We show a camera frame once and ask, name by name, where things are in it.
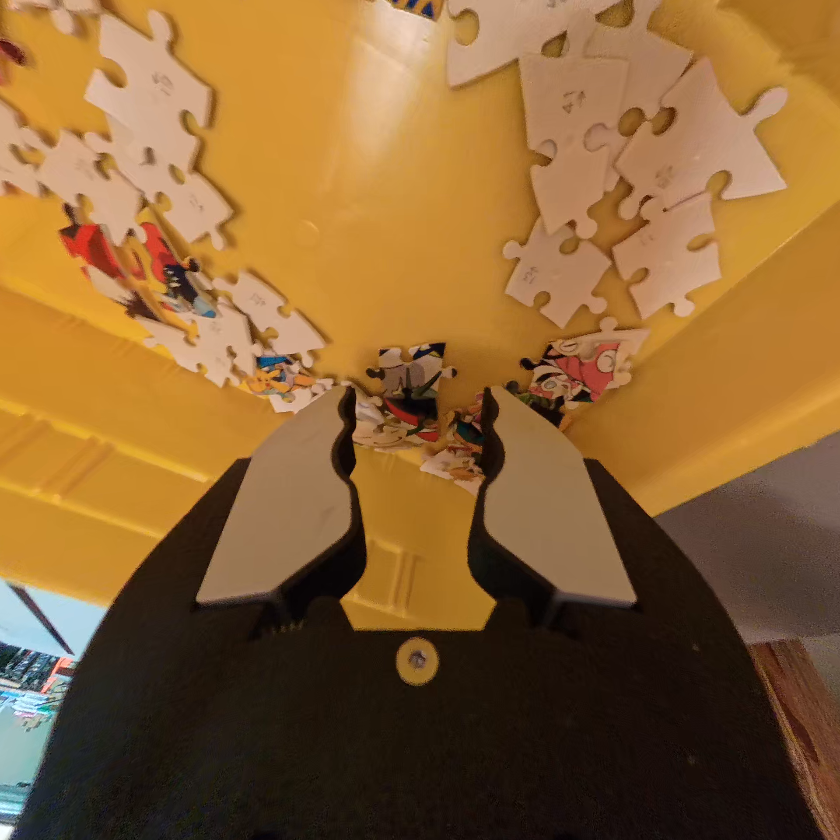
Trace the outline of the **yellow plastic bin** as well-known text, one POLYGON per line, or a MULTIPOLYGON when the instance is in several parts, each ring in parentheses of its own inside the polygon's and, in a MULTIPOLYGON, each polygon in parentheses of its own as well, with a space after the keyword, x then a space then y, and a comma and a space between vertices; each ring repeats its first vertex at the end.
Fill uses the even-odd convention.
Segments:
MULTIPOLYGON (((197 169, 232 204, 226 248, 190 247, 210 277, 249 270, 326 338, 320 375, 364 381, 385 345, 445 341, 442 409, 502 384, 562 335, 504 293, 501 249, 539 211, 517 68, 445 78, 469 16, 427 22, 387 2, 104 2, 141 36, 162 13, 174 53, 213 94, 197 169)), ((722 277, 665 309, 633 379, 569 414, 570 437, 656 515, 794 453, 827 478, 827 512, 750 497, 690 535, 751 635, 838 624, 830 530, 838 469, 838 2, 663 2, 654 29, 712 62, 745 111, 789 92, 758 135, 788 183, 723 201, 722 277)), ((183 369, 91 287, 63 249, 58 196, 2 195, 2 576, 109 604, 156 543, 284 418, 183 369)))

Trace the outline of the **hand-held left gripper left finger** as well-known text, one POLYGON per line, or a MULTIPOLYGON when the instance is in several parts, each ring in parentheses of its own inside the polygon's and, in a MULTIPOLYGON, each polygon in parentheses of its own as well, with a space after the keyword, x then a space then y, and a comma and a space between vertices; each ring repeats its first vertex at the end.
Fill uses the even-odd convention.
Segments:
POLYGON ((301 624, 361 580, 366 537, 352 480, 355 391, 335 386, 252 454, 196 593, 209 611, 258 606, 301 624))

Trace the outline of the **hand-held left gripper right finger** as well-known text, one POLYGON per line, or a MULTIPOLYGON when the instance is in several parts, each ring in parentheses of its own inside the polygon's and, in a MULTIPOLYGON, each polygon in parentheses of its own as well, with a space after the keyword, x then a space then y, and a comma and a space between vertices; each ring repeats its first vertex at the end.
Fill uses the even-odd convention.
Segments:
POLYGON ((637 594, 585 461, 558 428, 504 387, 485 390, 485 444, 467 561, 496 601, 550 627, 569 604, 628 609, 637 594))

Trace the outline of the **pile of colourful puzzle pieces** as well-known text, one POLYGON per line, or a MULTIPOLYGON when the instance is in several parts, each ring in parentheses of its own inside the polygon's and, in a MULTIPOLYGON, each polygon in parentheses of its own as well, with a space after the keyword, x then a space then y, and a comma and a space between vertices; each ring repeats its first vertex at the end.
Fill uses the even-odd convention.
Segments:
POLYGON ((518 74, 450 89, 449 23, 389 2, 113 2, 48 13, 2 100, 2 491, 161 522, 279 423, 245 345, 302 338, 362 380, 447 343, 446 405, 557 332, 507 296, 538 210, 518 74))

